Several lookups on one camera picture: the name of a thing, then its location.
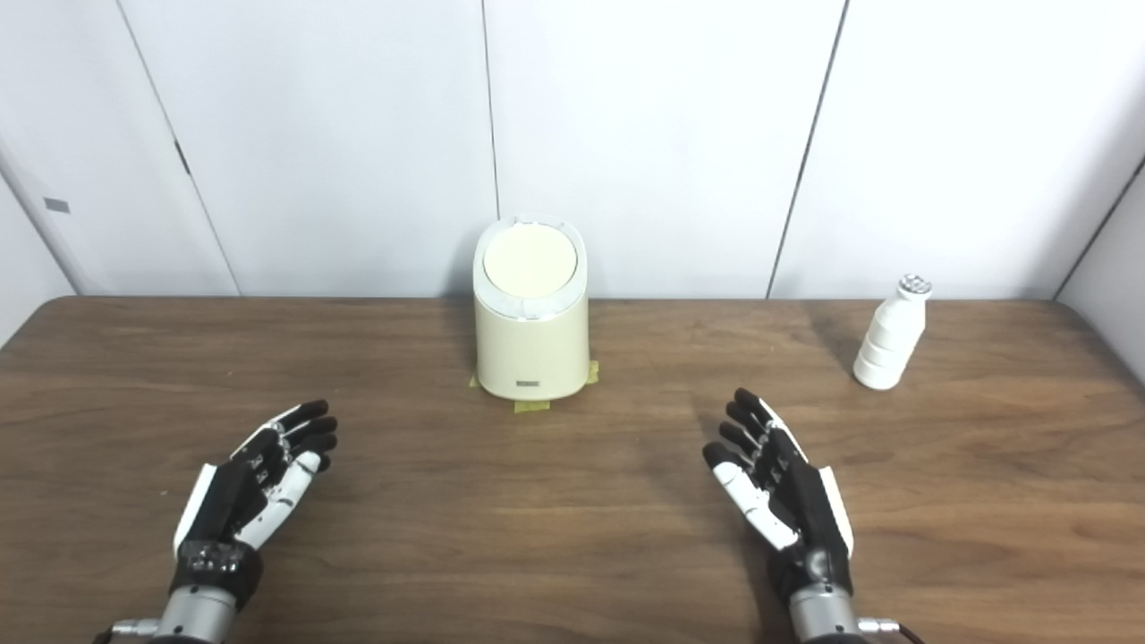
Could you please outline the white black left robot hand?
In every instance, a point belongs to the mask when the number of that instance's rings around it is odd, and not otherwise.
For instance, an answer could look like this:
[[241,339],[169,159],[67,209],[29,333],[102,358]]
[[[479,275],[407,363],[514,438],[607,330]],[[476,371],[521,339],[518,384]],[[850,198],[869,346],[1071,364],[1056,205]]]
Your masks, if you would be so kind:
[[169,591],[221,589],[244,608],[263,576],[262,547],[330,468],[335,429],[327,401],[308,401],[264,421],[224,462],[203,465],[174,533]]

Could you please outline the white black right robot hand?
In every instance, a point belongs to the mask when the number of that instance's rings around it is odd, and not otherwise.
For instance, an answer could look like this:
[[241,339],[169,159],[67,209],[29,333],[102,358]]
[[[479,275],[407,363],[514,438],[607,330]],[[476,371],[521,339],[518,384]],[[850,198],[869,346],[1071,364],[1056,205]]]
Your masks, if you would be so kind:
[[783,599],[820,586],[854,595],[852,539],[837,485],[814,466],[793,432],[765,401],[737,388],[719,440],[703,458],[744,520],[768,547],[769,586]]

